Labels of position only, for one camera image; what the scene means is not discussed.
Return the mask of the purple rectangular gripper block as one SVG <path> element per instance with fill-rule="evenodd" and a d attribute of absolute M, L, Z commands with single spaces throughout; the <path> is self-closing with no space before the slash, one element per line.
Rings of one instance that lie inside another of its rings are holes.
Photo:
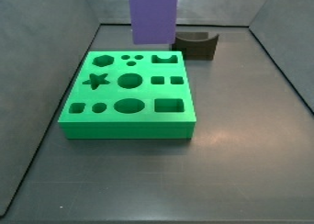
<path fill-rule="evenodd" d="M 129 0 L 135 44 L 173 44 L 178 0 Z"/>

